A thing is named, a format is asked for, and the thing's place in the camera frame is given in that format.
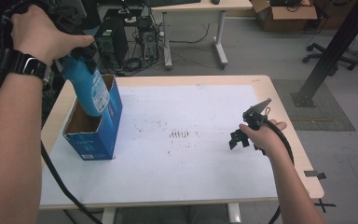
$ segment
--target blue box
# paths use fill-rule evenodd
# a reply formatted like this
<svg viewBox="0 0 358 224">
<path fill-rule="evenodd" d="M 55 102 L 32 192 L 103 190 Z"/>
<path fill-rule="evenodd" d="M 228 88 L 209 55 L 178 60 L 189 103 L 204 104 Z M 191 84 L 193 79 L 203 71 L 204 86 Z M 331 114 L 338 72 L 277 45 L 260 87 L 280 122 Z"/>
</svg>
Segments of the blue box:
<svg viewBox="0 0 358 224">
<path fill-rule="evenodd" d="M 103 81 L 110 102 L 101 116 L 88 116 L 76 101 L 62 133 L 84 161 L 112 160 L 115 149 L 123 104 L 115 77 L 103 76 Z"/>
</svg>

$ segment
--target whiteboard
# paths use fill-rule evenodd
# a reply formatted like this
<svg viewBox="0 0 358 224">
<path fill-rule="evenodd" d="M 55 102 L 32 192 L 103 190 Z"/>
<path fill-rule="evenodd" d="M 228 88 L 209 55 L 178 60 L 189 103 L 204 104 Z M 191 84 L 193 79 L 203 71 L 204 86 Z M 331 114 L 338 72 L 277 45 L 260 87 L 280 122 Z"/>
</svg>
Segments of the whiteboard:
<svg viewBox="0 0 358 224">
<path fill-rule="evenodd" d="M 62 132 L 50 153 L 63 182 L 83 204 L 277 197 L 269 159 L 252 143 L 247 148 L 238 143 L 233 150 L 228 145 L 242 113 L 258 103 L 252 86 L 138 86 L 119 92 L 123 111 L 113 160 L 81 160 Z M 42 183 L 41 207 L 73 204 L 46 166 Z"/>
</svg>

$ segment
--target right hand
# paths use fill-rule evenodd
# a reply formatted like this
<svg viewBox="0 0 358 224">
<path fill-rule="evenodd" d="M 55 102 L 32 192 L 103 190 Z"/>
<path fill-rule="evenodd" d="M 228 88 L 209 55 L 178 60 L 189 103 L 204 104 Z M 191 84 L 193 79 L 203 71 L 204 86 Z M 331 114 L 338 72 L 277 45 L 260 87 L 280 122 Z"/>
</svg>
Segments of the right hand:
<svg viewBox="0 0 358 224">
<path fill-rule="evenodd" d="M 271 122 L 280 130 L 284 130 L 287 127 L 285 122 L 277 122 L 275 119 L 272 119 Z M 245 124 L 240 124 L 240 129 L 248 135 L 257 147 L 264 149 L 267 156 L 274 150 L 281 150 L 281 148 L 285 149 L 282 140 L 265 124 L 262 125 L 258 131 L 249 128 Z"/>
<path fill-rule="evenodd" d="M 11 22 L 13 48 L 33 55 L 48 66 L 72 49 L 86 47 L 94 41 L 91 35 L 68 35 L 57 30 L 45 11 L 34 5 L 24 14 L 14 14 Z"/>
</svg>

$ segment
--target person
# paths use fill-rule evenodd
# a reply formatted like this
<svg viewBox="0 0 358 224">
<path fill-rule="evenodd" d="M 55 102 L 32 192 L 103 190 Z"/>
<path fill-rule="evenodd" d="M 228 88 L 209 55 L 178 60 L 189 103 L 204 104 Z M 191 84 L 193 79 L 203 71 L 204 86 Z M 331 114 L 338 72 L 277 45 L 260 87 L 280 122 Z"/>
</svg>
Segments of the person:
<svg viewBox="0 0 358 224">
<path fill-rule="evenodd" d="M 58 31 L 46 13 L 30 6 L 15 14 L 14 49 L 36 57 L 47 66 L 71 49 L 86 47 L 89 35 Z M 36 223 L 41 194 L 42 81 L 38 77 L 10 73 L 0 90 L 0 223 Z M 284 122 L 272 120 L 281 130 Z M 268 127 L 253 131 L 240 128 L 264 148 L 275 177 L 283 223 L 324 223 L 291 163 L 283 143 Z"/>
</svg>

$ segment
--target black marks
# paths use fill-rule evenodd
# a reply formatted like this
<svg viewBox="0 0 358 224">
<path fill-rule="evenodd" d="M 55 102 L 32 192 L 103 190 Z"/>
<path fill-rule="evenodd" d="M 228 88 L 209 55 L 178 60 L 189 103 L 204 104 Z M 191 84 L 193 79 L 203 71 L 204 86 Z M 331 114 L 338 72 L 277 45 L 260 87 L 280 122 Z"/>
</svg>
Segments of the black marks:
<svg viewBox="0 0 358 224">
<path fill-rule="evenodd" d="M 170 133 L 170 138 L 187 138 L 190 135 L 188 131 L 173 130 Z"/>
</svg>

